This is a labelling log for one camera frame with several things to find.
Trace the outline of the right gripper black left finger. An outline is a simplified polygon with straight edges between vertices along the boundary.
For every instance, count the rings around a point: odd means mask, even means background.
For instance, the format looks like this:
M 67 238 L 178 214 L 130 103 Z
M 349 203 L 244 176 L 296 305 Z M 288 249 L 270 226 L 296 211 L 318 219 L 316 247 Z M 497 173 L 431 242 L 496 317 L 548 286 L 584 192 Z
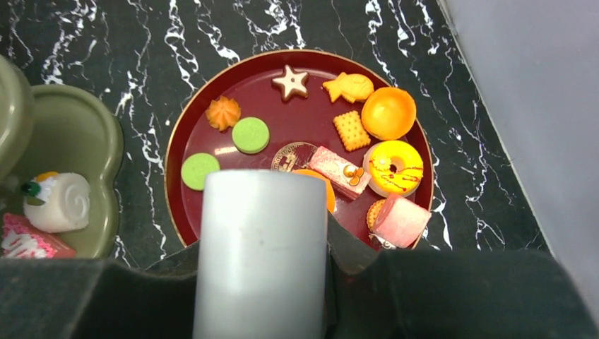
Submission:
M 1 337 L 190 338 L 198 250 L 145 270 L 110 258 L 4 258 Z

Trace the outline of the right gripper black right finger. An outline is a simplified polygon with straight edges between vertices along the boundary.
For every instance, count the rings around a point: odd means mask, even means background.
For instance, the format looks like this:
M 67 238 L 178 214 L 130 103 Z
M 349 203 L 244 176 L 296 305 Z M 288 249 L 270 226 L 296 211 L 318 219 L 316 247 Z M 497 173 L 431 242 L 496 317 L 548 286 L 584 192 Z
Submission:
M 375 251 L 328 219 L 332 338 L 597 338 L 542 251 Z

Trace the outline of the pink swirl roll cake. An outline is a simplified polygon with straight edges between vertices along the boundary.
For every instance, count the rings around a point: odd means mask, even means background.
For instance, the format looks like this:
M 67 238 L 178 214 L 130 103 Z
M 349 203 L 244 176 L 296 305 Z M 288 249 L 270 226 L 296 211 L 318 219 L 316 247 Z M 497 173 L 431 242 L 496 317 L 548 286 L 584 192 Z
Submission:
M 395 247 L 408 248 L 417 241 L 431 213 L 398 194 L 391 194 L 379 211 L 372 233 Z

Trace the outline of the white sugared cake piece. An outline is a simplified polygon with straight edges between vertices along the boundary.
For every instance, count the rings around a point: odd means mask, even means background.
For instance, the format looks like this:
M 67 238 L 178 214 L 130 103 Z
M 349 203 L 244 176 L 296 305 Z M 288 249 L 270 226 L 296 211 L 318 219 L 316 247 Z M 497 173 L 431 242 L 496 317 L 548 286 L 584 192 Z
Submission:
M 89 224 L 90 185 L 80 174 L 45 172 L 20 191 L 25 217 L 43 232 L 70 232 Z

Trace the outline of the white plastic tongs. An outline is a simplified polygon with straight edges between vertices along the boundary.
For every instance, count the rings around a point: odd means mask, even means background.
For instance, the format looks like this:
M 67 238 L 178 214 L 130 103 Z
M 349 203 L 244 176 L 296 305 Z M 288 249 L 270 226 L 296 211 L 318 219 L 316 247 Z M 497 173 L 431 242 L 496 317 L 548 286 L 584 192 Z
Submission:
M 326 186 L 270 170 L 209 174 L 203 192 L 195 338 L 319 338 Z

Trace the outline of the green three-tier serving stand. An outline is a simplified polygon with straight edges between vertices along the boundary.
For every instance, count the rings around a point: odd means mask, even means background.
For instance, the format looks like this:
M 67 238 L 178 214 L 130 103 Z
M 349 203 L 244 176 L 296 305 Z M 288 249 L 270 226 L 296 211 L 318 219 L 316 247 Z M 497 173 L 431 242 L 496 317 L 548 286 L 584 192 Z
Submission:
M 107 256 L 119 224 L 114 180 L 122 156 L 120 124 L 97 97 L 70 85 L 31 85 L 1 59 L 1 239 L 5 213 L 25 216 L 22 184 L 45 172 L 72 172 L 90 185 L 89 224 L 49 234 L 76 258 Z

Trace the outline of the red round lacquer tray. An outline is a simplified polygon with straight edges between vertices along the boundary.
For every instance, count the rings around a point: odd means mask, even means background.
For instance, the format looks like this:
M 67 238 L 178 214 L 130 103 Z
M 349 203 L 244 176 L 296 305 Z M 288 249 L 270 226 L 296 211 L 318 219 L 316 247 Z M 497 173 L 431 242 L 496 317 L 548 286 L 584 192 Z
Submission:
M 307 71 L 308 97 L 294 95 L 283 102 L 280 89 L 271 80 L 283 73 L 285 65 L 295 71 Z M 203 195 L 188 188 L 181 178 L 183 161 L 194 153 L 210 153 L 223 169 L 298 170 L 307 167 L 320 146 L 328 148 L 353 163 L 363 160 L 366 148 L 348 152 L 340 139 L 333 118 L 350 111 L 362 111 L 363 102 L 349 103 L 343 97 L 331 102 L 323 82 L 336 79 L 340 73 L 358 73 L 368 77 L 374 91 L 392 87 L 381 76 L 350 59 L 308 49 L 266 52 L 240 61 L 210 79 L 180 114 L 175 124 L 165 158 L 165 195 L 172 222 L 184 245 L 193 244 L 200 235 L 199 207 Z M 235 99 L 242 117 L 262 119 L 271 133 L 269 145 L 260 153 L 245 155 L 235 149 L 231 130 L 212 128 L 206 110 L 212 100 L 225 96 Z M 425 131 L 416 119 L 406 135 L 397 139 L 413 146 L 424 162 L 424 177 L 408 200 L 430 209 L 434 193 L 432 155 Z M 351 201 L 343 195 L 336 198 L 335 219 L 356 237 L 377 249 L 382 242 L 370 236 L 367 210 L 382 196 L 372 189 Z

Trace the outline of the pink sprinkled cake slice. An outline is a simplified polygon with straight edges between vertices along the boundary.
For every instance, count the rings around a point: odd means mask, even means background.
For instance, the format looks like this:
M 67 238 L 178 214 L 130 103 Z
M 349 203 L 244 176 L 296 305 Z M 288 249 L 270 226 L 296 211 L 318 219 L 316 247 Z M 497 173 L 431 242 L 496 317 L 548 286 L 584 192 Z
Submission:
M 6 258 L 73 258 L 76 251 L 57 236 L 38 230 L 22 215 L 3 216 L 1 252 Z

